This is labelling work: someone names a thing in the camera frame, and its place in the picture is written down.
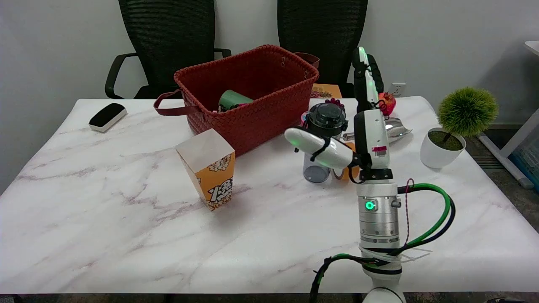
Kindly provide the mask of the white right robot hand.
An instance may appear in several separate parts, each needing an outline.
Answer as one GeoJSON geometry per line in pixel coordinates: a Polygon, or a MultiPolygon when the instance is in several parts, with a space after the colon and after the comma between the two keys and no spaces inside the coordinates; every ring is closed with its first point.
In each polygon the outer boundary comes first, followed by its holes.
{"type": "Polygon", "coordinates": [[[304,153],[303,175],[322,183],[330,174],[354,180],[353,167],[361,170],[360,182],[392,179],[385,116],[379,105],[374,72],[363,47],[352,53],[357,114],[348,119],[344,106],[335,100],[316,104],[306,112],[304,123],[288,128],[285,139],[304,153]]]}

